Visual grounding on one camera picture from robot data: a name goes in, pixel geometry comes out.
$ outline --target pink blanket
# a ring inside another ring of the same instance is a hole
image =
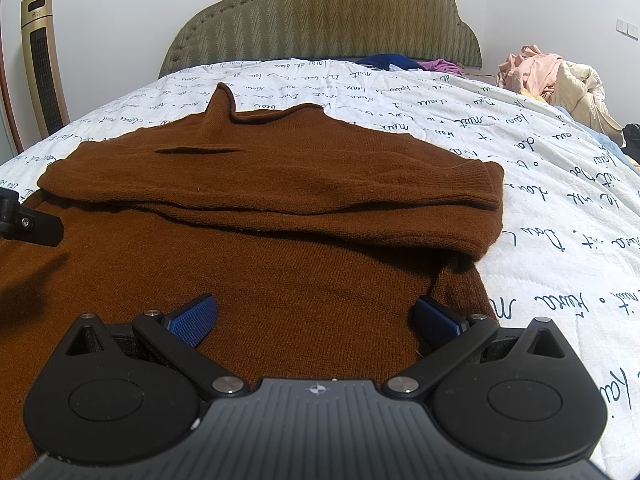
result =
[[[549,101],[561,62],[558,54],[543,54],[537,45],[525,45],[522,54],[509,54],[507,61],[498,66],[498,86],[516,93],[526,88],[534,96]]]

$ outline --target tower fan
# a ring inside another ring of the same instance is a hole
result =
[[[33,110],[40,136],[45,139],[69,123],[62,93],[51,0],[20,3],[22,51]]]

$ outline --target blue textured pad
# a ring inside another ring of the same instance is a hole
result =
[[[171,315],[165,316],[164,326],[187,345],[195,347],[216,324],[216,314],[216,300],[207,294],[175,318],[172,319]]]
[[[414,306],[415,327],[434,349],[446,345],[462,334],[462,327],[432,304],[418,298]]]

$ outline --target bedspread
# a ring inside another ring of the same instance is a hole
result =
[[[226,62],[166,76],[69,124],[0,167],[23,200],[47,164],[206,108],[225,82],[237,110],[303,102],[339,120],[411,134],[505,170],[504,229],[478,269],[503,326],[549,316],[609,409],[593,461],[640,470],[640,176],[557,109],[436,72],[377,72],[332,60]]]

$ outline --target brown sweater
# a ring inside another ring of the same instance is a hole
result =
[[[502,229],[502,168],[321,107],[209,107],[83,142],[26,205],[57,248],[0,242],[0,478],[34,459],[22,400],[82,312],[128,322],[210,292],[201,352],[245,379],[372,377],[424,355],[409,311],[429,293],[492,316],[473,265]]]

